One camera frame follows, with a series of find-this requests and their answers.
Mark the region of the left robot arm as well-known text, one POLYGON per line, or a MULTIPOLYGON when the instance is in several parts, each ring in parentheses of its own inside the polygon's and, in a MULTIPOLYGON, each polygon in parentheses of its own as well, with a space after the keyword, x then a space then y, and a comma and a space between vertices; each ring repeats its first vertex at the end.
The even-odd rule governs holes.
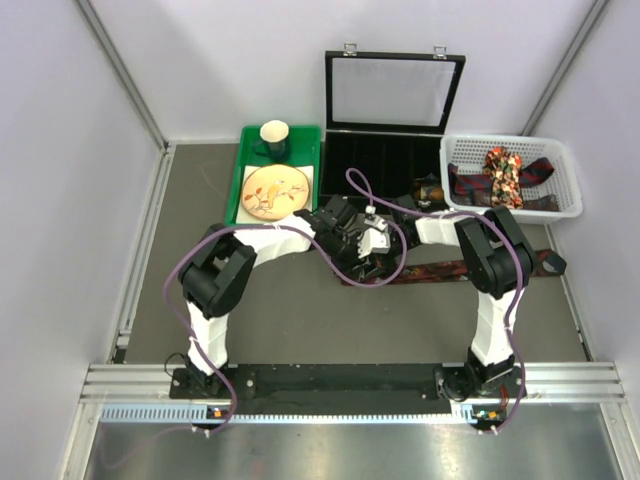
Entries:
POLYGON ((365 209, 363 225, 352 229, 356 217, 355 207, 336 196, 316 211, 297 210, 264 225, 209 228, 210 241, 178 274, 193 330, 185 366, 197 390, 212 397, 226 387, 221 366, 228 360, 228 317, 254 268, 314 248, 346 283, 363 284, 379 272, 376 256, 391 249, 389 223, 373 206, 365 209))

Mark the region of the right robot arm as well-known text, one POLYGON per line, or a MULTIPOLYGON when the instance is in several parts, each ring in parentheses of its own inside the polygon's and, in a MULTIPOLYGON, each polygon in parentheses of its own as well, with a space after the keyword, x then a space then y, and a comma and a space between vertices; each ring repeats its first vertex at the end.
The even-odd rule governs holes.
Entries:
POLYGON ((506 382, 522 361, 514 345, 513 326, 522 294, 536 269, 536 252, 510 211, 493 207, 483 214, 443 211, 426 213, 405 195, 389 203, 393 222, 400 228, 391 235, 384 259, 391 265, 383 280, 401 277, 393 270, 403 266, 396 257, 402 244, 441 244, 460 248, 466 278, 478 291, 476 331, 464 366, 440 371, 444 395, 454 400, 487 396, 506 382))

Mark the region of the dark red patterned tie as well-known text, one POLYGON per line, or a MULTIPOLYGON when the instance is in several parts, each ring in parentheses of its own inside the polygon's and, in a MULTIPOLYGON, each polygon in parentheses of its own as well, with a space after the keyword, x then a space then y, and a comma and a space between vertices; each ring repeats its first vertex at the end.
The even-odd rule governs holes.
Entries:
MULTIPOLYGON (((537 264, 529 274, 524 273, 525 278, 531 277, 559 277, 567 268, 566 260, 552 249, 542 249, 536 251, 537 264)), ((364 265, 377 265, 385 269, 385 278, 391 276, 397 269, 398 260, 387 254, 373 254, 371 261, 364 265)), ((352 273, 343 273, 352 280, 352 273)), ((451 260, 422 264, 403 265, 401 273, 395 277, 391 285, 408 285, 419 283, 446 283, 470 281, 474 276, 469 271, 464 260, 451 260)))

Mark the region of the brown tie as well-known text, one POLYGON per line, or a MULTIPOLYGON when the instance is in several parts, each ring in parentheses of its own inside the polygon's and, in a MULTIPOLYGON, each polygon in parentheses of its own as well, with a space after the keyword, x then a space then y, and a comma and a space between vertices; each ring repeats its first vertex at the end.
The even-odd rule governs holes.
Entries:
POLYGON ((412 196, 421 202, 443 202, 444 190, 441 180, 434 174, 416 178, 413 181, 412 196))

